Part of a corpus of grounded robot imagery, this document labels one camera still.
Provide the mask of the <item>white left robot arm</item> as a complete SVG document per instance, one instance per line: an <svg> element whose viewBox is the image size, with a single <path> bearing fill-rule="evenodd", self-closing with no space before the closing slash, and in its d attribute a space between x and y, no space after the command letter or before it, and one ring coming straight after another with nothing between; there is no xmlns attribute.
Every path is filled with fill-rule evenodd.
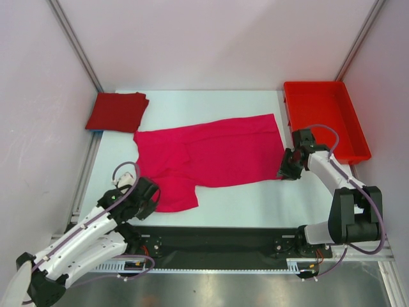
<svg viewBox="0 0 409 307"><path fill-rule="evenodd" d="M31 262L27 294L36 306L52 306L83 275L117 256L145 252L142 235L129 220L145 220L158 205L159 186L149 178L125 173L97 201L91 212L49 247L32 255L21 254L20 267Z"/></svg>

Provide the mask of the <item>pink t shirt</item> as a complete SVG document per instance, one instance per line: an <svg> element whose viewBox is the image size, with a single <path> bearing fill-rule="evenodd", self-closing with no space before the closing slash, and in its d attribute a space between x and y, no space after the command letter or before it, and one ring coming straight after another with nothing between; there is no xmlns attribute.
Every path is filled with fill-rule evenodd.
<svg viewBox="0 0 409 307"><path fill-rule="evenodd" d="M276 180L284 155L273 114L137 131L134 142L141 175L159 186L156 211L160 213L198 207L197 186Z"/></svg>

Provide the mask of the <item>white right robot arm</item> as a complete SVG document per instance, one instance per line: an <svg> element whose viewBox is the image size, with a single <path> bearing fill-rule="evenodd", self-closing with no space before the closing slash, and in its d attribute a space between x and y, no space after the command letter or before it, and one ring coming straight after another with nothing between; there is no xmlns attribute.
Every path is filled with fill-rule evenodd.
<svg viewBox="0 0 409 307"><path fill-rule="evenodd" d="M314 173L332 195L328 219L298 228L295 250L311 256L318 245L345 245L365 255L379 253L386 241L382 192L348 174L331 147L319 144L311 127L292 133L294 147L287 148L277 173L282 180L298 180L303 171Z"/></svg>

